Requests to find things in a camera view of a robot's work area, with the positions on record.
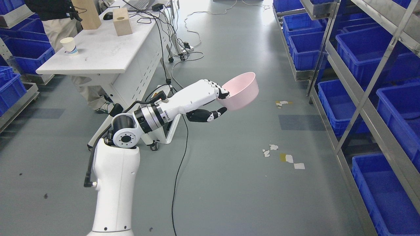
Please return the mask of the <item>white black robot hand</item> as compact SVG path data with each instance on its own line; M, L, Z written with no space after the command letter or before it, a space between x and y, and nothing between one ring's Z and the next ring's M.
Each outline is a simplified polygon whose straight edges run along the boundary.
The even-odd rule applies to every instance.
M229 97L230 93L216 82L201 79L189 85L174 96L168 98L167 102L158 101L158 107L162 110L162 118L171 121L178 114L186 114L191 122L211 122L227 111L226 107L218 110L208 111L200 109L200 106L211 103L213 100L223 100Z

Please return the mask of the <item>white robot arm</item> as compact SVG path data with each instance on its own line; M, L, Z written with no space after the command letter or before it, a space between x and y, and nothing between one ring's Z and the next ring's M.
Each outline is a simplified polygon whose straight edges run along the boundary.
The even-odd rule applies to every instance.
M136 174L140 164L137 144L156 142L146 134L168 122L159 107L167 102L164 92L150 101L135 101L140 107L130 112L116 104L111 122L98 136L91 151L84 186L97 191L96 211L90 236L132 236L132 205Z

